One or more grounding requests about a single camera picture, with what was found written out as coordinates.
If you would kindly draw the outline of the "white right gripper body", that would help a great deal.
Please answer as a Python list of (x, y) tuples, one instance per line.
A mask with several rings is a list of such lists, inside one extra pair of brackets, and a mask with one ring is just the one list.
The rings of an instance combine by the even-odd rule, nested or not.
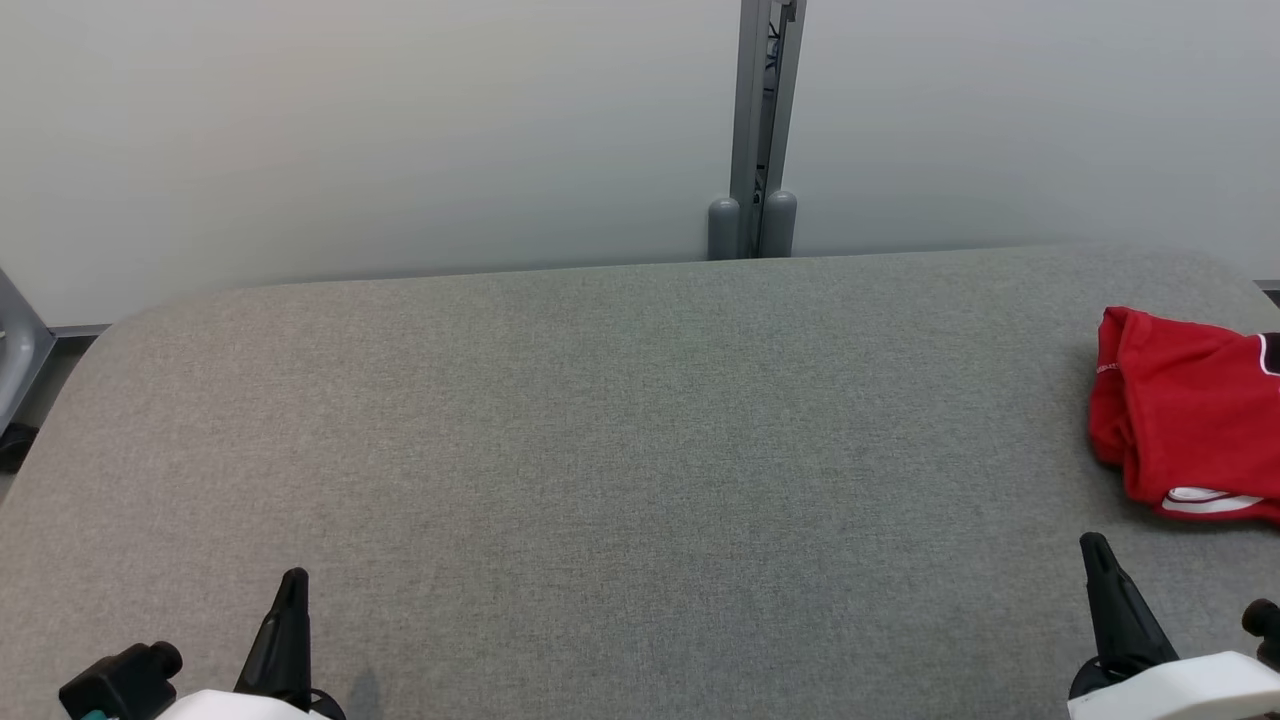
[(1146, 669), (1068, 701), (1070, 719), (1251, 719), (1279, 711), (1279, 674), (1225, 651)]

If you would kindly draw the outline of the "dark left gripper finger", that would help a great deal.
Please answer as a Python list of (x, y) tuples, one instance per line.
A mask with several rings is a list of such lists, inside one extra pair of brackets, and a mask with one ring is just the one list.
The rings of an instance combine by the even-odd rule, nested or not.
[(292, 568), (282, 578), (275, 616), (275, 696), (294, 707), (310, 707), (308, 574), (302, 568)]
[(234, 692), (298, 700), (298, 569), (282, 577), (275, 598), (253, 638)]

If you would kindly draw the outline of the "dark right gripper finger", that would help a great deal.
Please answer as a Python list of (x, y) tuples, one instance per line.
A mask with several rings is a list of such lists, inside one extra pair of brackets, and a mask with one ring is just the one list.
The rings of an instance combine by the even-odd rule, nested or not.
[(1128, 589), (1132, 579), (1101, 533), (1084, 533), (1080, 550), (1094, 637), (1094, 657), (1080, 667), (1080, 674), (1135, 674)]
[(1180, 659), (1179, 653), (1172, 647), (1172, 643), (1133, 579), (1128, 589), (1130, 591), (1129, 600), (1132, 603), (1132, 641), (1135, 643), (1132, 655), (1135, 662), (1143, 667), (1151, 667), (1178, 661)]

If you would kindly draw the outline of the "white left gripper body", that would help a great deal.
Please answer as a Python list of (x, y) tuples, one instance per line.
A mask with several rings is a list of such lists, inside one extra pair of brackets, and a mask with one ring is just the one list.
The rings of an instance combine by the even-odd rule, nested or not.
[(308, 701), (300, 708), (273, 697), (204, 689), (178, 698), (157, 719), (346, 719), (346, 714), (332, 698)]

